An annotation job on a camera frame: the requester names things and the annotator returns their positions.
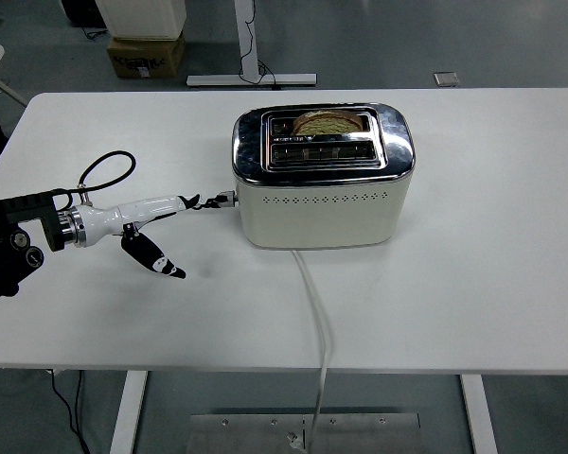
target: white table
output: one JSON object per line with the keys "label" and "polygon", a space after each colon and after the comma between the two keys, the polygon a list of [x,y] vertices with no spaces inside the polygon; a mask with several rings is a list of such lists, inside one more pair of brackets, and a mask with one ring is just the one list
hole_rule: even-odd
{"label": "white table", "polygon": [[[73,187],[118,148],[136,156],[137,170],[92,195],[95,206],[212,196],[234,187],[240,114],[326,101],[396,107],[417,150],[389,241],[304,253],[325,302],[331,369],[568,374],[568,89],[41,95],[0,159],[0,198]],[[95,183],[127,165],[108,163]],[[184,281],[145,271],[118,238],[50,253],[39,223],[25,227],[46,260],[0,300],[0,367],[319,367],[292,255],[251,245],[238,209],[144,227],[187,271]]]}

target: white toaster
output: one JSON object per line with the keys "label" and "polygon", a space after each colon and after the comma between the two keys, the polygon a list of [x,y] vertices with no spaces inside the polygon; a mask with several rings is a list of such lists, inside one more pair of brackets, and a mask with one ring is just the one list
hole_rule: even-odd
{"label": "white toaster", "polygon": [[[361,131],[293,135],[313,111],[358,115]],[[383,104],[255,109],[233,133],[242,228],[264,248],[319,249],[385,241],[396,229],[415,151],[404,117]]]}

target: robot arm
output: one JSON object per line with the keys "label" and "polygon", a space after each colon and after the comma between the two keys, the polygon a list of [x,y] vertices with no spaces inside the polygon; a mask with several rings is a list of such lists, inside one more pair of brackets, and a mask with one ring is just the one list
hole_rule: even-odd
{"label": "robot arm", "polygon": [[19,283],[44,262],[42,251],[31,246],[20,222],[39,219],[53,252],[62,250],[66,244],[84,248],[97,244],[104,236],[122,236],[122,249],[145,268],[185,278],[185,272],[175,267],[139,229],[180,211],[235,204],[235,195],[229,191],[206,203],[197,194],[190,198],[165,196],[135,201],[108,209],[97,209],[89,203],[58,211],[53,197],[54,192],[50,191],[0,200],[0,297],[15,295]]}

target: gray floor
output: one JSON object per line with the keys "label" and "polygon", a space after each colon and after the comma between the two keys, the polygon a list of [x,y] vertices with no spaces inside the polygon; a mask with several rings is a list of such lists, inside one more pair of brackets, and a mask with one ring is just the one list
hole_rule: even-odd
{"label": "gray floor", "polygon": [[[233,0],[186,0],[184,61],[173,79],[118,79],[108,37],[86,40],[58,0],[0,1],[0,79],[21,95],[180,91],[188,75],[236,74]],[[464,87],[568,87],[568,0],[257,0],[260,58],[277,73],[313,72],[318,89],[429,88],[456,71]],[[9,135],[23,108],[0,95]],[[57,377],[73,400],[76,373]],[[125,374],[87,373],[82,427],[93,453],[108,452]],[[150,375],[137,453],[182,453],[192,413],[305,410],[316,374]],[[568,453],[568,376],[485,377],[500,453]],[[418,412],[427,453],[470,453],[455,376],[329,375],[331,410]],[[0,452],[81,452],[45,371],[0,370]]]}

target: bread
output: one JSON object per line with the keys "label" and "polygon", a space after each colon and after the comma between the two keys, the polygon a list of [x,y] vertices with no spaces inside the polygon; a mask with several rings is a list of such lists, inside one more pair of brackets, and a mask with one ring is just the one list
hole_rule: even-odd
{"label": "bread", "polygon": [[362,130],[362,119],[348,111],[311,111],[293,122],[293,135],[343,134]]}

